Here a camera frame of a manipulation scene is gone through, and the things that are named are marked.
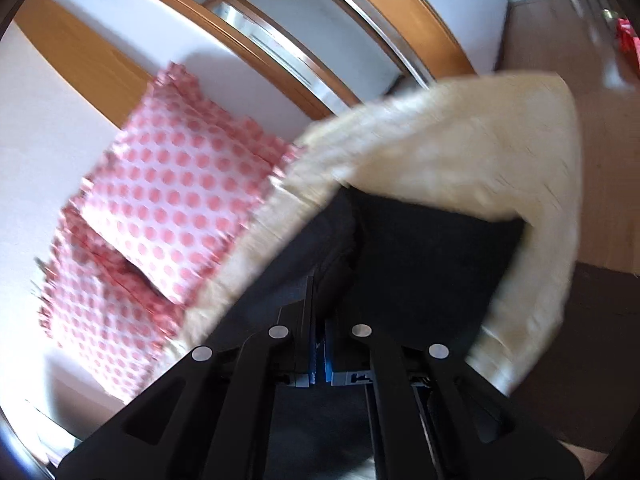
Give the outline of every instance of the pillow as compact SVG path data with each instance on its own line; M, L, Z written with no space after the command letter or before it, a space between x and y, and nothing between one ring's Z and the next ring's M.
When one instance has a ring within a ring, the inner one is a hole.
M145 386L183 310L154 291L75 205L62 209L46 267L40 324L114 397Z
M190 304L290 159L171 65L151 83L90 179L86 222L169 300Z

